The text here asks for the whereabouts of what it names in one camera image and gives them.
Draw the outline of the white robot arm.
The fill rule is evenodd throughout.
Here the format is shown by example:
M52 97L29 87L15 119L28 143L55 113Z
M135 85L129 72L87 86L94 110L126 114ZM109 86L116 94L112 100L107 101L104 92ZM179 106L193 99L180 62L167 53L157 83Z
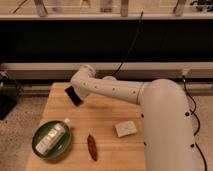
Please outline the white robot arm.
M189 103L177 83L98 79L95 74L92 66L81 66L71 77L74 94L83 100L96 93L140 106L146 171L198 171Z

